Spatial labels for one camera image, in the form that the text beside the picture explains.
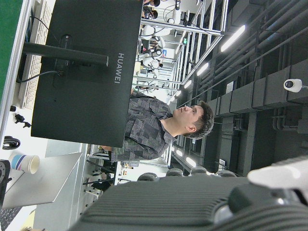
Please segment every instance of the ear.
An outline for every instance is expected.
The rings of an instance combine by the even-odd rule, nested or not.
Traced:
[[[186,127],[186,130],[190,133],[193,133],[197,131],[197,128],[195,126],[189,126],[189,127]]]

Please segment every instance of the huawei monitor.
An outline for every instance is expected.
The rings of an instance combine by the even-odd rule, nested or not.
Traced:
[[[108,66],[42,57],[41,73],[58,74],[39,78],[32,136],[122,147],[141,10],[142,0],[55,2],[46,45],[108,56]]]

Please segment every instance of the keyboard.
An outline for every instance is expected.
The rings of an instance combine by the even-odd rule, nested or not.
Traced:
[[[51,10],[45,0],[36,6],[35,17],[39,18],[49,27],[51,20]],[[45,45],[48,29],[38,19],[33,19],[30,42]],[[31,78],[40,73],[41,56],[27,55],[22,80]],[[18,98],[20,99],[20,108],[28,108],[33,110],[36,90],[38,87],[38,79],[34,78],[28,82],[21,83]]]
[[[1,230],[5,231],[22,207],[7,208],[0,211]]]

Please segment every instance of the patterned shirt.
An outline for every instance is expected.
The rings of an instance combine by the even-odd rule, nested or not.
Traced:
[[[112,161],[155,159],[176,139],[160,119],[172,117],[164,102],[133,91],[129,100],[123,148],[113,148]]]

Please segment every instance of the monitor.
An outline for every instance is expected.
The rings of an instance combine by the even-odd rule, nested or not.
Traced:
[[[77,57],[42,57],[41,73],[61,74],[39,78],[31,136],[122,147],[141,10],[142,0],[56,0],[46,45]]]

